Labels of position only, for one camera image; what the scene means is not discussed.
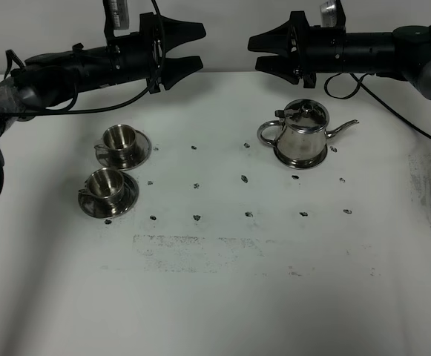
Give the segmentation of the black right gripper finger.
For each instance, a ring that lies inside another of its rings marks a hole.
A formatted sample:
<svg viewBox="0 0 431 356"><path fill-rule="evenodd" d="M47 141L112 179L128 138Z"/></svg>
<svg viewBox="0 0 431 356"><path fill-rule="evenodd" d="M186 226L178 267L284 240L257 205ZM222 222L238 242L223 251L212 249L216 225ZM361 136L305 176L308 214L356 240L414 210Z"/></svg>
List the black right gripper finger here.
<svg viewBox="0 0 431 356"><path fill-rule="evenodd" d="M255 70L267 73L298 85L299 75L289 59L282 56L261 56L257 58Z"/></svg>
<svg viewBox="0 0 431 356"><path fill-rule="evenodd" d="M272 53L288 56L291 53L292 38L289 22L249 39L248 51L255 53Z"/></svg>

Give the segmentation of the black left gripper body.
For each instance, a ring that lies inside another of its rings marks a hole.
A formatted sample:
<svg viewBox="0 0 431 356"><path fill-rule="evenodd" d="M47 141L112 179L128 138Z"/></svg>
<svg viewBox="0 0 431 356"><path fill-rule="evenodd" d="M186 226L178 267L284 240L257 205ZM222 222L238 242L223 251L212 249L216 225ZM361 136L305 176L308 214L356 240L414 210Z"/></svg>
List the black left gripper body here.
<svg viewBox="0 0 431 356"><path fill-rule="evenodd" d="M154 13L143 13L139 16L139 31L124 36L115 36L113 12L105 14L105 38L107 52L110 55L113 69L117 72L116 84L145 79L150 86L149 93L160 92L160 76L157 70L161 55L157 54L159 40L159 22Z"/></svg>

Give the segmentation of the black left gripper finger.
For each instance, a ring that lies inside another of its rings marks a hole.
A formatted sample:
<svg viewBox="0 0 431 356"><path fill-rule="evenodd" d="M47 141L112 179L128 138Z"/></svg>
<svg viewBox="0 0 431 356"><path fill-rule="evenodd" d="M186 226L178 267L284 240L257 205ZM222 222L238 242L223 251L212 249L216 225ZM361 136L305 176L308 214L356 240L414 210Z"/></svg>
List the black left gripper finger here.
<svg viewBox="0 0 431 356"><path fill-rule="evenodd" d="M187 56L178 59L167 58L161 75L161 83L166 90L185 77L203 69L203 62L199 56Z"/></svg>
<svg viewBox="0 0 431 356"><path fill-rule="evenodd" d="M162 17L162 28L164 38L160 38L159 50L162 54L162 46L165 46L165 52L205 37L205 28L199 22L184 22L168 17Z"/></svg>

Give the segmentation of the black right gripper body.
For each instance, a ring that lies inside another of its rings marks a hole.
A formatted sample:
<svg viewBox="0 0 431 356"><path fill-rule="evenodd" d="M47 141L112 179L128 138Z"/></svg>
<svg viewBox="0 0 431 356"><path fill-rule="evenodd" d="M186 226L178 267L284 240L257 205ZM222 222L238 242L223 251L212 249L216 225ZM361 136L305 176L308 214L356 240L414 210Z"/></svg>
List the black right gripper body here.
<svg viewBox="0 0 431 356"><path fill-rule="evenodd" d="M342 71L345 27L311 26L303 11L291 12L289 22L296 48L294 66L305 88L315 87L318 73Z"/></svg>

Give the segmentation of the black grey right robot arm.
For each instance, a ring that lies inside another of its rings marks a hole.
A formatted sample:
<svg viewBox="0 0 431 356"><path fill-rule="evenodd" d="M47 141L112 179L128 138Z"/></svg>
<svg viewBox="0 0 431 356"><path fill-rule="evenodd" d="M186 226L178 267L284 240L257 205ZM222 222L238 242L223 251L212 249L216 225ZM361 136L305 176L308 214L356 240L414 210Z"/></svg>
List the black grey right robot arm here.
<svg viewBox="0 0 431 356"><path fill-rule="evenodd" d="M252 36L248 49L260 54L256 70L305 88L315 87L319 73L371 74L409 82L431 100L431 25L347 33L340 1L324 3L320 11L320 25L293 11L281 26Z"/></svg>

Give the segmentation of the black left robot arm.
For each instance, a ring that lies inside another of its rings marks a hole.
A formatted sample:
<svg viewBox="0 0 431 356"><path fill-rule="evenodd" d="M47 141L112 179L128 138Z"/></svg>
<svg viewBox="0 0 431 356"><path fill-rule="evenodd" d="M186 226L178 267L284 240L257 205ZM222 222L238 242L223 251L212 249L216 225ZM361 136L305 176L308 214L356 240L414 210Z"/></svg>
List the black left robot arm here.
<svg viewBox="0 0 431 356"><path fill-rule="evenodd" d="M203 24L182 22L154 13L139 17L139 30L116 37L105 21L107 44L46 53L21 61L6 52L8 67L0 82L0 137L16 121L36 116L66 114L80 93L145 80L149 93L170 89L201 70L199 56L169 59L166 53L204 38ZM0 194L4 185L4 157L0 150Z"/></svg>

